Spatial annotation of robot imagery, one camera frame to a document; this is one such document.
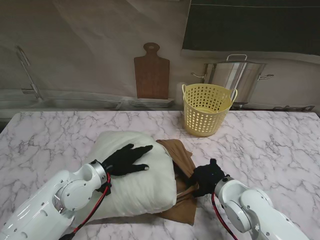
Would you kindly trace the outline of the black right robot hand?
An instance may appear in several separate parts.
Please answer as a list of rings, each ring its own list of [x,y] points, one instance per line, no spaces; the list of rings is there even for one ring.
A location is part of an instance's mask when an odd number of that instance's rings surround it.
[[[194,198],[212,194],[216,185],[225,177],[225,173],[218,166],[217,160],[211,158],[209,164],[200,165],[193,170],[192,175],[187,181],[189,187],[198,185],[198,189],[192,192]]]

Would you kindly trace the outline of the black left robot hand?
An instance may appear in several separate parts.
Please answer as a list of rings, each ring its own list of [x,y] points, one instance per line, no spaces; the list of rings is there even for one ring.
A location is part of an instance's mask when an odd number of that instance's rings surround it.
[[[149,169],[147,164],[135,164],[135,162],[152,149],[153,145],[134,148],[134,144],[130,143],[111,154],[101,163],[101,166],[112,176],[147,171]]]

